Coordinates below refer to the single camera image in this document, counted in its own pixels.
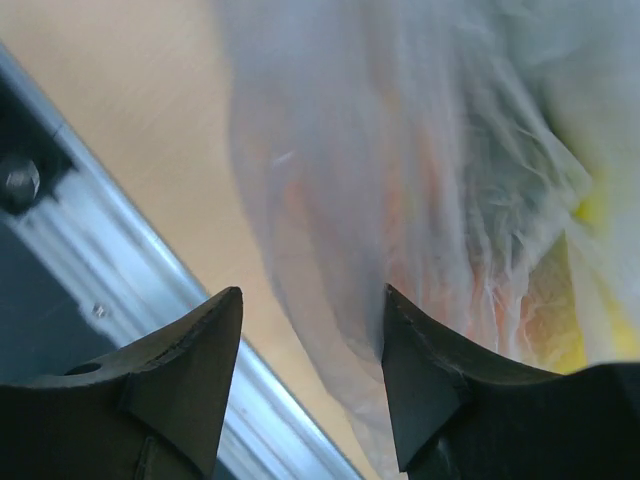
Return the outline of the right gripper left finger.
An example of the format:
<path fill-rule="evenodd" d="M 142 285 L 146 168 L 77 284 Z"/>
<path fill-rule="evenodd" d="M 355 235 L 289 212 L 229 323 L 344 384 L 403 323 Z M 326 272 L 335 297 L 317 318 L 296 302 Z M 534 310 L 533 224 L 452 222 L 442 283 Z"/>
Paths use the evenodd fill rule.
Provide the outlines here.
<path fill-rule="evenodd" d="M 2 478 L 212 478 L 242 321 L 229 287 L 64 375 L 2 384 Z"/>

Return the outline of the orange fruit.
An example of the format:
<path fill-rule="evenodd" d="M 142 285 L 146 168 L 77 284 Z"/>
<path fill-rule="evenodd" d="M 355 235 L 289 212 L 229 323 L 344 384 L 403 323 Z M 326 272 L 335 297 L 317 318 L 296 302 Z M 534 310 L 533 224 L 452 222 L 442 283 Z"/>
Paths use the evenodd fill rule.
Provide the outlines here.
<path fill-rule="evenodd" d="M 547 129 L 479 118 L 448 156 L 428 136 L 290 134 L 273 162 L 273 276 L 307 351 L 378 355 L 391 284 L 446 326 L 522 359 L 522 302 L 547 248 L 535 197 L 549 193 L 556 148 Z"/>

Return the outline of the clear plastic fruit bag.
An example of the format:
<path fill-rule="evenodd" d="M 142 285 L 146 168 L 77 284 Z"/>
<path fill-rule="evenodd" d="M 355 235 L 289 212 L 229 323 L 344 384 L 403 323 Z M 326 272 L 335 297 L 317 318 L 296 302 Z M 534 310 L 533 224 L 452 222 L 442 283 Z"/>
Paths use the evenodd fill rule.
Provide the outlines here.
<path fill-rule="evenodd" d="M 555 373 L 639 357 L 635 1 L 219 1 L 230 158 L 271 288 L 400 471 L 386 285 Z"/>

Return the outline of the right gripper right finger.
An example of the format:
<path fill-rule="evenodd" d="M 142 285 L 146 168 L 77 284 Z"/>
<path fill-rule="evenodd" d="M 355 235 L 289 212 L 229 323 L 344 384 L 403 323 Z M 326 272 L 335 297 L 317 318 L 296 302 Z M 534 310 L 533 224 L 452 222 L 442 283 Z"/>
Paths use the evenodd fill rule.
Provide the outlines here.
<path fill-rule="evenodd" d="M 411 479 L 635 479 L 639 367 L 569 375 L 487 350 L 394 288 L 382 369 L 398 466 Z"/>

